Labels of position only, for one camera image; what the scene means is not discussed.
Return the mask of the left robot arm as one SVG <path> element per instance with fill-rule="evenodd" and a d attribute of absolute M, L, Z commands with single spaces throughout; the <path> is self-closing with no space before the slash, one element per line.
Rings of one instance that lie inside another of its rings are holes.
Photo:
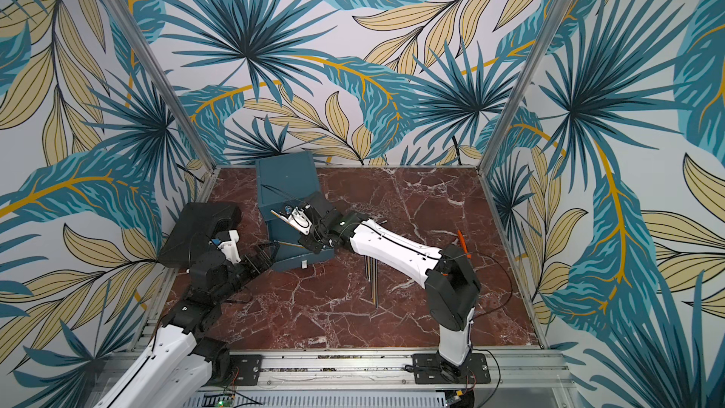
<path fill-rule="evenodd" d="M 223 304 L 270 269 L 279 252 L 279 243 L 269 242 L 241 255 L 238 241 L 235 230 L 221 232 L 191 260 L 187 291 L 98 407 L 179 407 L 207 383 L 232 380 L 228 344 L 207 333 Z"/>

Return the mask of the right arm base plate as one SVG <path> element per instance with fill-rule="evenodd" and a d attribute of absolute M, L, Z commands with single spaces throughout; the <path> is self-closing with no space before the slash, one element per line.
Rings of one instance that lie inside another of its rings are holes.
<path fill-rule="evenodd" d="M 417 353 L 404 370 L 413 374 L 417 385 L 473 385 L 491 383 L 489 367 L 482 353 L 470 353 L 460 366 L 453 366 L 438 353 Z"/>

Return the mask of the teal drawer cabinet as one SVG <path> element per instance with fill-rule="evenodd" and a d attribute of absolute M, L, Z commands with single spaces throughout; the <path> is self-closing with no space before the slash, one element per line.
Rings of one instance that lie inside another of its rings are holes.
<path fill-rule="evenodd" d="M 273 211 L 298 206 L 320 190 L 315 160 L 309 151 L 260 159 L 255 162 L 258 207 L 265 222 L 275 220 Z"/>

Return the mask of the teal drawer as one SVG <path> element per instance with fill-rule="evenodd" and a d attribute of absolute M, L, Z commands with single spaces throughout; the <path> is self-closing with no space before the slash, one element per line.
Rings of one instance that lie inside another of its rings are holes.
<path fill-rule="evenodd" d="M 272 241 L 284 241 L 289 243 L 298 243 L 300 233 L 285 224 L 279 219 L 274 219 L 266 222 L 269 240 Z M 277 254 L 277 260 L 271 267 L 272 270 L 277 272 L 284 272 L 292 269 L 305 269 L 313 264 L 327 262 L 334 258 L 334 250 L 329 247 L 319 253 L 315 254 L 307 249 L 298 249 L 297 247 L 287 247 L 279 245 L 279 252 Z"/>

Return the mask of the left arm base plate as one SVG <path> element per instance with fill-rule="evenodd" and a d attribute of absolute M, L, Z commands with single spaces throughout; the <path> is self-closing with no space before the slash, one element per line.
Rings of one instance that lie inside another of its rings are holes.
<path fill-rule="evenodd" d="M 221 386 L 256 386 L 262 369 L 260 354 L 232 354 L 220 358 L 214 367 L 215 385 Z"/>

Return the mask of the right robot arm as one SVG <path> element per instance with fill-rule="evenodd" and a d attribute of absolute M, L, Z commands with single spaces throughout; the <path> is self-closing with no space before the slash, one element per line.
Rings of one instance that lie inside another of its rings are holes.
<path fill-rule="evenodd" d="M 341 213 L 319 192 L 285 212 L 305 249 L 319 253 L 326 247 L 343 247 L 386 264 L 420 285 L 430 316 L 439 325 L 438 355 L 451 366 L 466 362 L 481 294 L 467 251 L 455 245 L 430 247 L 387 230 L 364 213 Z"/>

